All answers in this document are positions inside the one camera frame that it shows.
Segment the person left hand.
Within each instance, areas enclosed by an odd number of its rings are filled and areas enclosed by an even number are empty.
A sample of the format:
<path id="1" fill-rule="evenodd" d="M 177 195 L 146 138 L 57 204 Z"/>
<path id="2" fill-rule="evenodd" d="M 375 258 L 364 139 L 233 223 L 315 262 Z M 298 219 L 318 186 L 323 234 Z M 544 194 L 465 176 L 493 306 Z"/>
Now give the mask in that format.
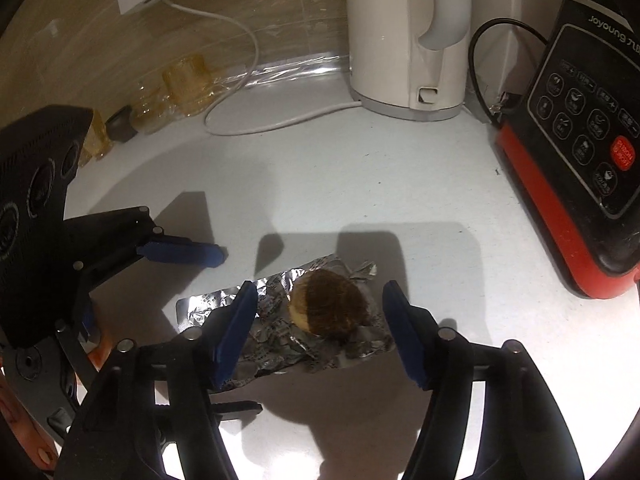
<path id="1" fill-rule="evenodd" d="M 21 443 L 32 462 L 42 470 L 53 470 L 58 452 L 51 437 L 32 419 L 11 390 L 4 370 L 0 378 L 1 414 L 14 437 Z"/>

